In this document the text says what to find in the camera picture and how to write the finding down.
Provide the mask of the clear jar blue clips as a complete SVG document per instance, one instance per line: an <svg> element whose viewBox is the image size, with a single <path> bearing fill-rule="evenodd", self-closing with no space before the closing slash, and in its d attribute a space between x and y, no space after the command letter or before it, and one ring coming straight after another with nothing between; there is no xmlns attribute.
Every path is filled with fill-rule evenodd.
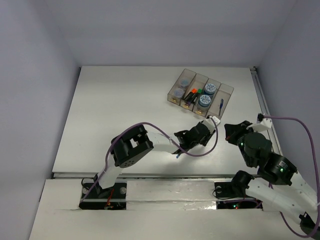
<svg viewBox="0 0 320 240"><path fill-rule="evenodd" d="M182 89L187 89L190 85L191 80L189 78L183 78L179 81L179 86Z"/></svg>

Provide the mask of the orange cap highlighter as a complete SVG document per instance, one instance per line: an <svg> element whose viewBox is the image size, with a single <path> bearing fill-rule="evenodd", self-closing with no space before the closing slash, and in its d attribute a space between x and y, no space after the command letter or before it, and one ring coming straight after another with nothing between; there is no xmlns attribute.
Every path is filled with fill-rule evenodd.
<svg viewBox="0 0 320 240"><path fill-rule="evenodd" d="M193 95L196 93L197 89L193 88L184 98L186 102L189 102Z"/></svg>

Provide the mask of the clear jar purple clips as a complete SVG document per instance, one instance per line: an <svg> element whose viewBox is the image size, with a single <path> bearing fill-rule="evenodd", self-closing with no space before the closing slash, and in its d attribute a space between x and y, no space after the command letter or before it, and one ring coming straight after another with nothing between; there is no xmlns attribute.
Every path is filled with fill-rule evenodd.
<svg viewBox="0 0 320 240"><path fill-rule="evenodd" d="M179 87L176 88L173 92L173 95L179 99L181 99L184 96L184 94L185 94L185 90Z"/></svg>

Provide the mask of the purple cap highlighter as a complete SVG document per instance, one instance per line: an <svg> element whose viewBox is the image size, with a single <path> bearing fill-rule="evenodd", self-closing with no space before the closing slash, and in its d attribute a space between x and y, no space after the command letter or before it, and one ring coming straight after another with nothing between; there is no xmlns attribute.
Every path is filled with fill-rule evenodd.
<svg viewBox="0 0 320 240"><path fill-rule="evenodd" d="M196 92L189 92L188 95L185 97L184 101L185 101L185 104L187 106L190 106L191 104L194 103L194 100L197 96L197 93Z"/></svg>

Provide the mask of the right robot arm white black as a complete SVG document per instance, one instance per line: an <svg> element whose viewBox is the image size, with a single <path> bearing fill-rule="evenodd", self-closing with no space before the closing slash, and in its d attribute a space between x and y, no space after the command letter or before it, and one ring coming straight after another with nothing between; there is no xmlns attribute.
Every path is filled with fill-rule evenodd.
<svg viewBox="0 0 320 240"><path fill-rule="evenodd" d="M320 211L320 191L312 189L305 182L297 167L286 157L272 151L272 142L264 137L264 131L272 126L271 119L259 123L243 121L239 124L225 124L225 139L240 150L245 164L256 168L260 178L270 186L263 185L258 178L239 170L228 183L229 196L242 198L245 196L272 206L281 215L287 215L299 224L303 231L302 238L320 238L320 218L312 217L311 212ZM273 186L289 186L307 204L305 209L295 200L278 193Z"/></svg>

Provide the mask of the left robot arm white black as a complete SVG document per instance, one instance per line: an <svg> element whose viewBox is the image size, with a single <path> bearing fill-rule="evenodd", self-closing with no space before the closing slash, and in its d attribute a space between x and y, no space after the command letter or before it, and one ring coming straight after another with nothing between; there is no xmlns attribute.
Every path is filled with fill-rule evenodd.
<svg viewBox="0 0 320 240"><path fill-rule="evenodd" d="M123 169L133 166L151 151L197 157L188 151L198 145L205 147L217 133L219 124L219 119L210 116L190 130L178 131L172 135L147 122L131 126L111 141L105 156L105 166L93 178L91 191L98 199L108 196Z"/></svg>

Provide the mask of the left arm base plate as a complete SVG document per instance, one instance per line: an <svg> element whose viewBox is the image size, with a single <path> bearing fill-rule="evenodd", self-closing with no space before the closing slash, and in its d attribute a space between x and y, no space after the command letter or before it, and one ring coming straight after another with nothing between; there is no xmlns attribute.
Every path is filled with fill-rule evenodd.
<svg viewBox="0 0 320 240"><path fill-rule="evenodd" d="M79 203L82 210L126 210L127 182L116 182L113 187L98 192L97 186Z"/></svg>

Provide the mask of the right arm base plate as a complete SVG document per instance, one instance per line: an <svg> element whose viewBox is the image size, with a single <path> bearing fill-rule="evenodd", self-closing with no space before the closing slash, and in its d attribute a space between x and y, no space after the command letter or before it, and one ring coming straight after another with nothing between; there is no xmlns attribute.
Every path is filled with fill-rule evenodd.
<svg viewBox="0 0 320 240"><path fill-rule="evenodd" d="M247 184L236 181L218 181L214 183L214 192L218 199L254 198L254 196L246 193L248 188Z"/></svg>

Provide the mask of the blue white tub front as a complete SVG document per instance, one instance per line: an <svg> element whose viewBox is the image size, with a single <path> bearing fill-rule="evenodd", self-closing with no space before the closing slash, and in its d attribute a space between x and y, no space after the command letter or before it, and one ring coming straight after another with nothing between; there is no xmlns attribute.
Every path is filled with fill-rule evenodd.
<svg viewBox="0 0 320 240"><path fill-rule="evenodd" d="M212 99L210 96L202 94L198 99L198 108L207 109L211 105Z"/></svg>

